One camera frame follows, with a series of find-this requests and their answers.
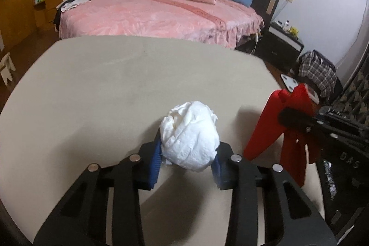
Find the black bedside table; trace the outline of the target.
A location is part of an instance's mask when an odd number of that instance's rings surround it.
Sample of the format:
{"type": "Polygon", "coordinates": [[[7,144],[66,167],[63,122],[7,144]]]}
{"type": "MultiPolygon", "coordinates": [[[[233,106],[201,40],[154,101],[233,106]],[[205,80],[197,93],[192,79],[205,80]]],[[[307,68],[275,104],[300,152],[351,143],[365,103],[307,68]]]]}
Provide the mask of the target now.
{"type": "Polygon", "coordinates": [[[289,72],[304,48],[302,42],[274,22],[263,32],[253,54],[280,71],[289,72]]]}

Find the patterned fabric chair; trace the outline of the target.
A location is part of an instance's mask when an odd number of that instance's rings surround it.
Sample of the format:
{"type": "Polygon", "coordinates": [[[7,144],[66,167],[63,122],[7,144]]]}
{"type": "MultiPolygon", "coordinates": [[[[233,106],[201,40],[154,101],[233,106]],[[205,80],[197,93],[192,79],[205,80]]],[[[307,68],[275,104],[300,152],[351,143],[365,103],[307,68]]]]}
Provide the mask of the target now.
{"type": "Polygon", "coordinates": [[[341,112],[344,117],[368,127],[368,59],[361,66],[361,69],[341,97],[333,103],[333,107],[341,112]]]}

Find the red white box on floor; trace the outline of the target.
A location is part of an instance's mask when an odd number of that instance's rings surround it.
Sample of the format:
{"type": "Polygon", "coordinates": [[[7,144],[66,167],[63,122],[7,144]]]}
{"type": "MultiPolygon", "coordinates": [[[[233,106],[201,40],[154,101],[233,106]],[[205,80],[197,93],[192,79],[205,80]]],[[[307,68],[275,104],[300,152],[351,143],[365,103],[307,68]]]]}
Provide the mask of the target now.
{"type": "Polygon", "coordinates": [[[308,97],[310,98],[310,100],[313,101],[315,104],[319,104],[320,100],[316,91],[313,90],[310,86],[305,86],[305,88],[307,90],[308,97]]]}

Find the pink covered bed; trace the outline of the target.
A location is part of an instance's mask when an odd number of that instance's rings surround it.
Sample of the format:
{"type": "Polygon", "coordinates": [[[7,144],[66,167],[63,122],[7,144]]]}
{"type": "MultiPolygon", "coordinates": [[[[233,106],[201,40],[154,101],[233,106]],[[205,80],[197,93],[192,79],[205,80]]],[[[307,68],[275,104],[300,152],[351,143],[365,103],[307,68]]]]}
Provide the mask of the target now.
{"type": "Polygon", "coordinates": [[[264,22],[254,9],[230,0],[90,0],[61,13],[59,37],[142,36],[218,44],[234,49],[264,22]]]}

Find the white bottle on nightstand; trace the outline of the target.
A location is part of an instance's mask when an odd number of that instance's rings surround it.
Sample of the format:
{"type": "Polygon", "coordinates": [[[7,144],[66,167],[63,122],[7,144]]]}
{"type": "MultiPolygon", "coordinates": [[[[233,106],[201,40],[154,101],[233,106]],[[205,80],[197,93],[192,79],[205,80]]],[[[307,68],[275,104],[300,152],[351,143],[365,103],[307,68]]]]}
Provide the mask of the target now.
{"type": "Polygon", "coordinates": [[[283,30],[288,32],[289,31],[289,24],[290,24],[290,21],[289,20],[286,20],[284,26],[283,26],[283,30]]]}

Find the small white stool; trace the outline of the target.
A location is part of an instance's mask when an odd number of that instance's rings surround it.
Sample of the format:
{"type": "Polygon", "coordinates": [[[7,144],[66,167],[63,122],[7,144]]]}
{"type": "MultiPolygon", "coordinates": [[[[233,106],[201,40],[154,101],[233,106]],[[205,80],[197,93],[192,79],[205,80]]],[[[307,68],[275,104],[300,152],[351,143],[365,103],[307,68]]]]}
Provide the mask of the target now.
{"type": "Polygon", "coordinates": [[[13,81],[11,72],[16,71],[15,65],[11,59],[10,53],[8,52],[2,59],[0,63],[1,77],[4,84],[7,86],[9,81],[13,81]]]}

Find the red fabric garment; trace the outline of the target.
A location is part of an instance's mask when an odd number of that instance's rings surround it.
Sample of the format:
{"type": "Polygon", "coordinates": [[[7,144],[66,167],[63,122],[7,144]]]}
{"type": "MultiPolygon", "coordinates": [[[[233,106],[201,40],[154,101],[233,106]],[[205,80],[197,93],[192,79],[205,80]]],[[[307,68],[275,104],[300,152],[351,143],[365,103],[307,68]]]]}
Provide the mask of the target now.
{"type": "Polygon", "coordinates": [[[308,136],[305,130],[283,125],[278,116],[284,109],[296,109],[308,117],[315,115],[312,101],[304,84],[299,84],[293,92],[274,91],[261,113],[258,123],[247,143],[243,156],[252,161],[270,147],[280,136],[283,144],[280,165],[291,175],[293,180],[303,187],[307,164],[315,163],[320,157],[318,142],[308,136]]]}

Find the plaid clothes pile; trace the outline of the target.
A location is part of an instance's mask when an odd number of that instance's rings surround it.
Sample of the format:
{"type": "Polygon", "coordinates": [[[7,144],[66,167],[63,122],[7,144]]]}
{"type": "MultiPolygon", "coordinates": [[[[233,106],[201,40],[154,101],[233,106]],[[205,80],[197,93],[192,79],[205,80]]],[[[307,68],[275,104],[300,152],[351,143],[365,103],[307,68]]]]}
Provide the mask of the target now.
{"type": "Polygon", "coordinates": [[[332,103],[343,90],[336,66],[316,50],[305,52],[299,58],[298,77],[317,88],[318,95],[326,103],[332,103]]]}

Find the white bathroom scale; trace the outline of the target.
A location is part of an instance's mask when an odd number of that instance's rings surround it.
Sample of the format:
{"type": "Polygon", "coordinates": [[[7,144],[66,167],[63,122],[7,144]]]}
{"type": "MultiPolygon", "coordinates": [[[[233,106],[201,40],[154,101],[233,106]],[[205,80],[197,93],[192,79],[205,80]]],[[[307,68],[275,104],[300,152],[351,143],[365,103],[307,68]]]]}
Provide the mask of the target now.
{"type": "Polygon", "coordinates": [[[292,93],[295,87],[299,85],[299,83],[292,77],[287,76],[286,74],[280,75],[281,80],[283,81],[283,84],[285,85],[286,89],[292,93]]]}

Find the white tissue ball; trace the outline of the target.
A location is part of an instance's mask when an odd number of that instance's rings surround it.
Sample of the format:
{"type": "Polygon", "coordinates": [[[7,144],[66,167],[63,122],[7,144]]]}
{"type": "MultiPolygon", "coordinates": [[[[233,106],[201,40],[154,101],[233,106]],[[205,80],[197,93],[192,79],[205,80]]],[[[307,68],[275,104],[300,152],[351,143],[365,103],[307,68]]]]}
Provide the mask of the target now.
{"type": "Polygon", "coordinates": [[[174,107],[160,124],[161,152],[168,165],[202,172],[216,157],[217,115],[200,101],[174,107]]]}

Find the yellow toy on nightstand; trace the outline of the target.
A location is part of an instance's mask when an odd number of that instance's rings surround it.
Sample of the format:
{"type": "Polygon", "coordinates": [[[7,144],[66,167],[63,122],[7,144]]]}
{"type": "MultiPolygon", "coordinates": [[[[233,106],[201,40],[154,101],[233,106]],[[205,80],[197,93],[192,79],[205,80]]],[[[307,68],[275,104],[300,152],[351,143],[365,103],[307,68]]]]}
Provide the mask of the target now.
{"type": "Polygon", "coordinates": [[[296,39],[298,39],[298,35],[299,35],[299,30],[296,27],[290,27],[290,29],[288,30],[288,32],[296,39]]]}

